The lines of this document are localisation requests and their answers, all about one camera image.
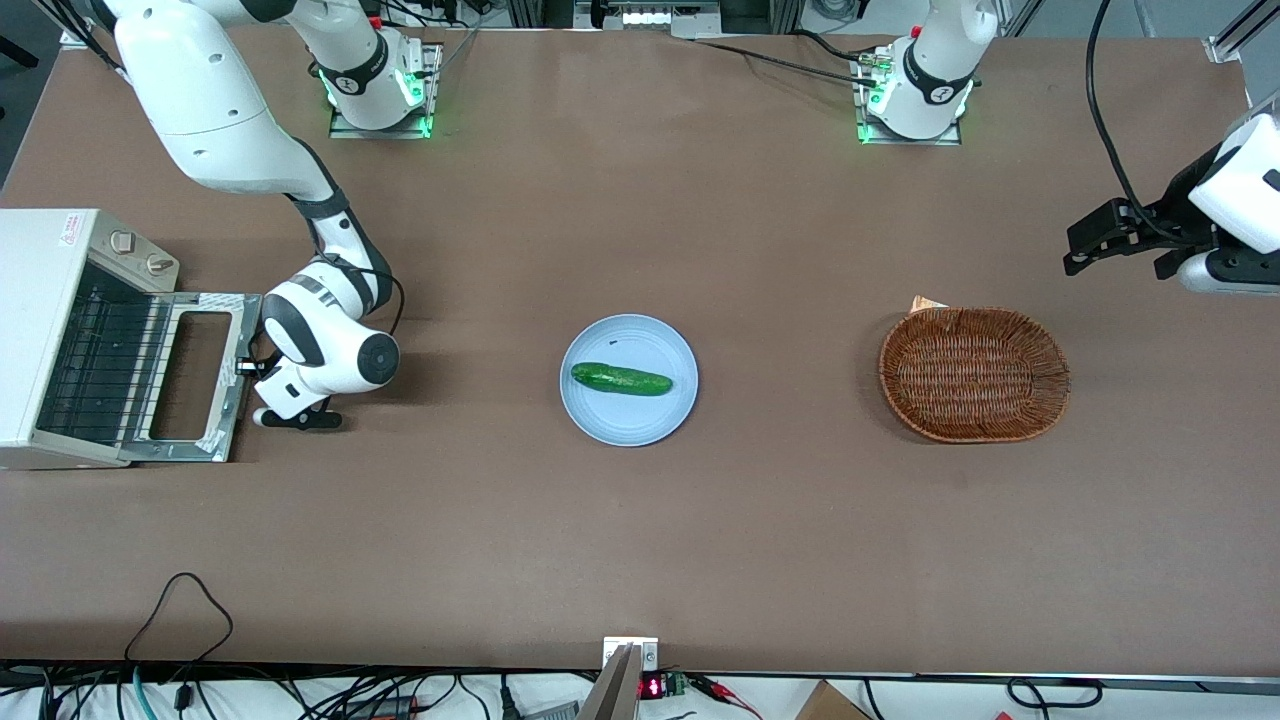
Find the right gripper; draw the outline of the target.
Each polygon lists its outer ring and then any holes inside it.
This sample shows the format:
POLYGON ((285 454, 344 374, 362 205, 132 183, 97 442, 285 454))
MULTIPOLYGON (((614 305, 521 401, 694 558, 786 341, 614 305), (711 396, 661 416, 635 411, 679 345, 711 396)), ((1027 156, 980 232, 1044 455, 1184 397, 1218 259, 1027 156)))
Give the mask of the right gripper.
POLYGON ((319 369, 315 366, 276 363, 266 373, 261 363, 266 363, 270 356, 271 354, 265 351, 257 341, 251 341, 248 343, 250 361, 237 361, 236 374, 248 378, 264 377, 256 382, 253 389, 265 407, 282 420, 292 420, 333 396, 333 391, 326 389, 320 383, 319 369))

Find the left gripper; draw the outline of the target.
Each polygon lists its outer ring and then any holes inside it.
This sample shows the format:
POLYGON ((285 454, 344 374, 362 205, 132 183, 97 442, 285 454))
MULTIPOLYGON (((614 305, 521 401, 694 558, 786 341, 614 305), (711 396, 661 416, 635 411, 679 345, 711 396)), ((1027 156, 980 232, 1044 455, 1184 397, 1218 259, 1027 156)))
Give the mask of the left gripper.
POLYGON ((1103 259, 1130 256, 1146 249, 1170 249, 1153 260, 1155 275, 1166 281, 1196 251, 1215 249, 1219 232, 1215 223, 1190 201, 1190 191, 1204 178, 1213 165, 1219 149, 1208 149, 1194 161, 1179 170, 1167 183, 1164 195, 1144 206, 1155 223, 1140 223, 1133 206, 1125 199, 1111 199, 1068 228, 1069 250, 1062 258, 1068 277, 1078 275, 1085 268, 1103 259))

